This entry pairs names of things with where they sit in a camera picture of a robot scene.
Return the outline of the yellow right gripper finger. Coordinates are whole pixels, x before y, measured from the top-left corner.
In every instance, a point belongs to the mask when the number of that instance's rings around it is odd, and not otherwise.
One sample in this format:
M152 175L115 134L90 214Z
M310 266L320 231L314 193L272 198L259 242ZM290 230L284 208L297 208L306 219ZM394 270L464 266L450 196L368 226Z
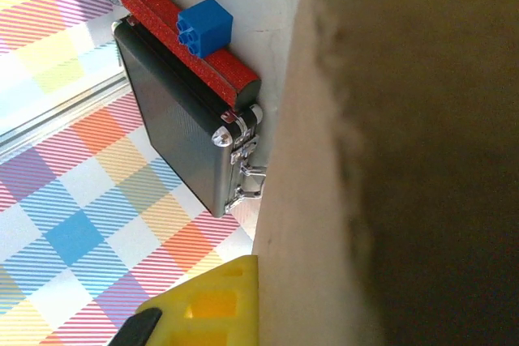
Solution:
M244 255L148 299L111 345L257 345L258 257Z

